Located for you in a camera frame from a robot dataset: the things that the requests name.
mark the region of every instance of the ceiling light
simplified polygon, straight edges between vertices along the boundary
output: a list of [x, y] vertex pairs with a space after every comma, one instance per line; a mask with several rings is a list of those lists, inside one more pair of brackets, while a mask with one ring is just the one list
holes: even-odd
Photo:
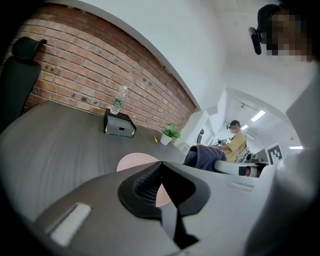
[[291, 150], [303, 150], [304, 148], [302, 146], [290, 146]]
[[241, 130], [244, 131], [244, 130], [247, 129], [248, 127], [249, 127], [249, 126], [245, 124], [244, 126], [241, 127]]
[[260, 117], [262, 117], [266, 112], [264, 112], [263, 110], [260, 110], [260, 112], [258, 114], [255, 115], [254, 118], [251, 119], [252, 122], [257, 121]]

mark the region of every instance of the gray desk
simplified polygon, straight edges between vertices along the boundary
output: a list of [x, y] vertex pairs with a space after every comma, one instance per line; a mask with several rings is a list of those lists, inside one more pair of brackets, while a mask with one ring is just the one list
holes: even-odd
[[0, 136], [0, 175], [17, 211], [30, 220], [82, 183], [116, 171], [130, 153], [183, 163], [185, 156], [161, 133], [137, 127], [133, 138], [103, 133], [103, 117], [47, 101]]

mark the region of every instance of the white pot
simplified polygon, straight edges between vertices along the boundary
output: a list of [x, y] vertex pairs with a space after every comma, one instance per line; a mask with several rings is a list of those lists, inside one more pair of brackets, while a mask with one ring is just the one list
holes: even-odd
[[162, 133], [160, 142], [161, 142], [163, 145], [168, 145], [171, 140], [172, 140], [172, 138], [170, 138], [170, 137], [168, 137], [167, 135], [165, 135], [164, 133]]

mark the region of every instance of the person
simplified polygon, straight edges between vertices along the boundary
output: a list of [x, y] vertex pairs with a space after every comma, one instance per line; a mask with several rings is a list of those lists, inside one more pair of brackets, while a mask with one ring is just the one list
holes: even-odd
[[235, 163], [241, 153], [246, 150], [246, 135], [241, 130], [240, 122], [237, 120], [230, 123], [230, 132], [234, 134], [230, 144], [213, 146], [213, 148], [222, 150], [227, 162]]

